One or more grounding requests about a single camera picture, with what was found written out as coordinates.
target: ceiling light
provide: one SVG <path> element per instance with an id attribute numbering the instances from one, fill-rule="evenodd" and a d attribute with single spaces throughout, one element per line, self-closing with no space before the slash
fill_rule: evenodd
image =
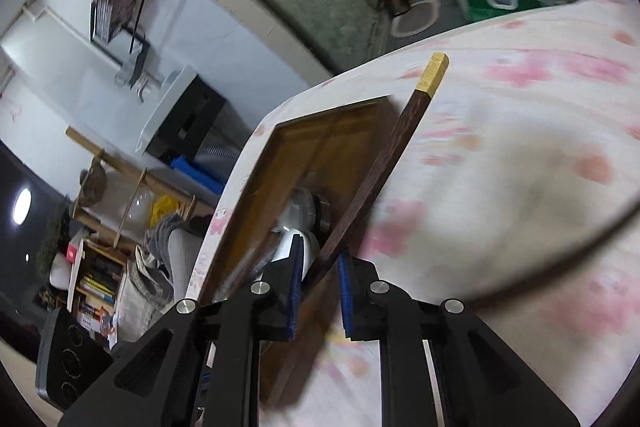
<path id="1" fill-rule="evenodd" d="M 14 205 L 14 222 L 16 225 L 21 225 L 29 214 L 29 208 L 31 207 L 31 192 L 28 188 L 24 188 Z"/>

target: table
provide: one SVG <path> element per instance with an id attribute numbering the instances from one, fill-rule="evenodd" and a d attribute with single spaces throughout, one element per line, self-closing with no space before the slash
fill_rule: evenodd
<path id="1" fill-rule="evenodd" d="M 282 121 L 389 96 L 401 109 L 431 54 L 447 75 L 376 201 L 359 255 L 415 299 L 474 299 L 554 263 L 640 194 L 640 7 L 586 0 L 459 28 L 284 102 L 247 142 L 202 245 L 200 298 L 244 185 Z M 590 425 L 640 353 L 640 227 L 481 317 Z M 378 350 L 329 335 L 302 400 L 262 425 L 380 424 Z"/>

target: bookshelf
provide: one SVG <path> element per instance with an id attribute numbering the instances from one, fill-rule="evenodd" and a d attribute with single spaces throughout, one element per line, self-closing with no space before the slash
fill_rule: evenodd
<path id="1" fill-rule="evenodd" d="M 127 256 L 116 248 L 83 239 L 71 269 L 66 309 L 89 332 L 116 341 L 118 296 L 127 270 Z"/>

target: silver metal object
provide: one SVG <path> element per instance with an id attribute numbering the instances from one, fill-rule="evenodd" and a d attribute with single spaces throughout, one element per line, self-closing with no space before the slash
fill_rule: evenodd
<path id="1" fill-rule="evenodd" d="M 389 291 L 389 285 L 384 281 L 373 281 L 369 288 L 373 293 L 386 293 Z"/>
<path id="2" fill-rule="evenodd" d="M 186 315 L 187 313 L 191 313 L 196 309 L 196 301 L 192 301 L 191 299 L 182 299 L 175 305 L 175 309 L 178 313 Z"/>
<path id="3" fill-rule="evenodd" d="M 251 293 L 255 293 L 256 295 L 264 295 L 270 289 L 271 286 L 265 281 L 256 281 L 251 285 Z"/>
<path id="4" fill-rule="evenodd" d="M 444 309 L 449 313 L 462 313 L 465 305 L 457 299 L 449 299 L 444 303 Z"/>

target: black speaker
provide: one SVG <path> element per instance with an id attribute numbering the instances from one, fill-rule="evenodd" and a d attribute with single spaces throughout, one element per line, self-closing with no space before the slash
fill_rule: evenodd
<path id="1" fill-rule="evenodd" d="M 50 311 L 40 336 L 36 391 L 64 411 L 112 362 L 71 313 L 64 308 Z"/>

